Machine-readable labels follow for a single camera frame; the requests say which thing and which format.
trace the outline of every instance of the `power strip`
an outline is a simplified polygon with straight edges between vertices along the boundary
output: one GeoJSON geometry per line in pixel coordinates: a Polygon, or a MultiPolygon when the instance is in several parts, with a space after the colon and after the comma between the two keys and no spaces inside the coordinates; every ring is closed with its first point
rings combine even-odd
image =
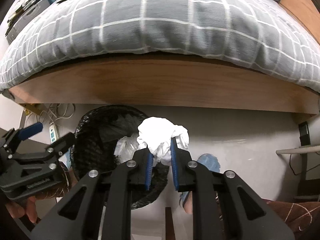
{"type": "Polygon", "coordinates": [[[59,139],[59,132],[56,130],[56,127],[54,124],[50,125],[49,132],[50,132],[51,143],[54,143],[59,139]]]}

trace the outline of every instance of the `gray bed sheet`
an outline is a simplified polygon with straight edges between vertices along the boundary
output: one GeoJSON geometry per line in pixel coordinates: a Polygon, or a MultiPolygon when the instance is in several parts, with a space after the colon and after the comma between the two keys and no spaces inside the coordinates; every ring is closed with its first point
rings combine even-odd
{"type": "Polygon", "coordinates": [[[320,92],[320,47],[273,0],[67,0],[30,22],[0,91],[65,60],[164,51],[230,61],[320,92]]]}

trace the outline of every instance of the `trash can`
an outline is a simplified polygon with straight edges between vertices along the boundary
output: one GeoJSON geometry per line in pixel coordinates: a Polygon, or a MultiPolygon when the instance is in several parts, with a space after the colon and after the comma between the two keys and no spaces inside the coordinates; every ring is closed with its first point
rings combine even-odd
{"type": "MultiPolygon", "coordinates": [[[[86,113],[76,128],[76,141],[70,159],[76,178],[87,172],[112,171],[120,164],[114,156],[117,141],[124,136],[139,133],[138,126],[148,116],[131,106],[102,106],[86,113]]],[[[132,192],[132,209],[144,207],[155,201],[167,185],[169,167],[158,163],[152,169],[148,192],[132,192]]]]}

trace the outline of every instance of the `black cable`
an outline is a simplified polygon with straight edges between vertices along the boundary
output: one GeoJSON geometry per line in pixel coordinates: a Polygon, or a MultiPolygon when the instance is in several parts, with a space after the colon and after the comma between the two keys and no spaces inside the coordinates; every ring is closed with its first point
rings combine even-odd
{"type": "MultiPolygon", "coordinates": [[[[295,176],[298,176],[298,175],[300,175],[300,174],[302,173],[302,172],[300,172],[300,173],[297,173],[297,174],[296,174],[296,173],[294,172],[294,170],[293,170],[293,168],[292,168],[292,166],[291,166],[291,154],[290,154],[290,158],[289,158],[289,166],[290,166],[290,169],[292,170],[292,172],[293,172],[293,174],[294,174],[295,176]]],[[[313,169],[315,169],[316,167],[319,167],[319,166],[320,166],[320,164],[314,166],[314,167],[311,168],[311,169],[306,170],[306,172],[311,171],[311,170],[313,170],[313,169]]]]}

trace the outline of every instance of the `wooden bed frame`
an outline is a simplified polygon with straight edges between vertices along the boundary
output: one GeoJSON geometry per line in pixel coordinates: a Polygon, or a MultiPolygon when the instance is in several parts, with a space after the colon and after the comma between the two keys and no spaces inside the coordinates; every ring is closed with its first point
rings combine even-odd
{"type": "MultiPolygon", "coordinates": [[[[311,0],[280,5],[320,42],[311,0]]],[[[113,103],[196,106],[318,114],[319,94],[305,87],[190,55],[151,53],[82,59],[44,70],[10,89],[17,103],[113,103]]]]}

